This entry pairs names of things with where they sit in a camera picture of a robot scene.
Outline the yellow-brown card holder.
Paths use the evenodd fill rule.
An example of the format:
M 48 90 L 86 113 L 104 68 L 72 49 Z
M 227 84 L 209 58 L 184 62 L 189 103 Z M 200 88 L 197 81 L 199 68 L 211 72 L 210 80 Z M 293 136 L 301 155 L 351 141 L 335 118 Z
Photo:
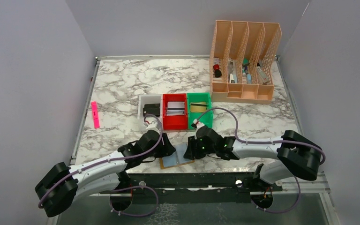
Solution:
M 184 158 L 188 145 L 186 143 L 175 145 L 175 152 L 170 156 L 160 159 L 160 168 L 167 169 L 171 167 L 177 167 L 181 165 L 187 165 L 194 163 L 194 160 Z

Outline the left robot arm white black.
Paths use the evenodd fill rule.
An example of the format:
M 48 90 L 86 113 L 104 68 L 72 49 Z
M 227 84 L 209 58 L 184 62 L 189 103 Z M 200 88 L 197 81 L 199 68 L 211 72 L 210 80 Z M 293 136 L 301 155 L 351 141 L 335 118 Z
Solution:
M 51 218 L 63 213 L 82 197 L 108 190 L 123 191 L 131 186 L 128 169 L 146 158 L 163 158 L 176 151 L 166 133 L 149 130 L 106 157 L 81 165 L 57 163 L 36 185 L 38 207 Z

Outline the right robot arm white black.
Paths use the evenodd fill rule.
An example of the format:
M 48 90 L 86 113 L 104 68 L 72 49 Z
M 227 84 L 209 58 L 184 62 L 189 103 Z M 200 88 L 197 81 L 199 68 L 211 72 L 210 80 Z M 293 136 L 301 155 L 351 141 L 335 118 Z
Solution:
M 222 137 L 212 128 L 204 126 L 188 138 L 183 157 L 194 160 L 209 154 L 223 160 L 273 159 L 272 163 L 260 164 L 255 172 L 255 179 L 267 185 L 289 177 L 314 181 L 319 166 L 326 159 L 321 147 L 293 130 L 274 138 L 247 140 L 235 136 Z

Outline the green plastic bin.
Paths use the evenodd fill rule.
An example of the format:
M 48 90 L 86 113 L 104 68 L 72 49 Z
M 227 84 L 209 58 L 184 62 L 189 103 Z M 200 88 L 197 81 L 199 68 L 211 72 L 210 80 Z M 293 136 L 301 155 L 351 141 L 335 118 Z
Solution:
M 192 123 L 195 119 L 197 119 L 200 115 L 203 113 L 194 113 L 190 112 L 190 103 L 192 102 L 206 102 L 208 104 L 208 108 L 210 109 L 212 107 L 211 104 L 211 97 L 209 92 L 188 92 L 187 93 L 187 113 L 188 113 L 188 129 L 192 130 L 194 129 L 192 127 Z M 213 124 L 213 111 L 209 111 L 205 113 L 199 121 L 203 122 L 206 126 L 209 128 L 212 128 Z

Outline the dark grey card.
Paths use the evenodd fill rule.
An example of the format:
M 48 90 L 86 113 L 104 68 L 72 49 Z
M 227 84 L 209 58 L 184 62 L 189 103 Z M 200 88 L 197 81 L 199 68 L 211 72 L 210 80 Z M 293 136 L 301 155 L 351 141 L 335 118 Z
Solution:
M 143 107 L 144 112 L 154 111 L 159 112 L 160 111 L 160 104 L 145 104 Z

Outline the red plastic bin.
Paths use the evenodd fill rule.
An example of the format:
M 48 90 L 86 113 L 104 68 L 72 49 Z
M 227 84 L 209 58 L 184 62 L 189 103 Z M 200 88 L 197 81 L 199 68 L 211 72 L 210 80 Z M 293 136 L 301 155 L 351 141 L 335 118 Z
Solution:
M 185 102 L 185 114 L 177 116 L 166 116 L 168 102 L 182 101 Z M 164 130 L 187 130 L 188 129 L 188 106 L 187 95 L 185 93 L 163 94 L 163 126 Z

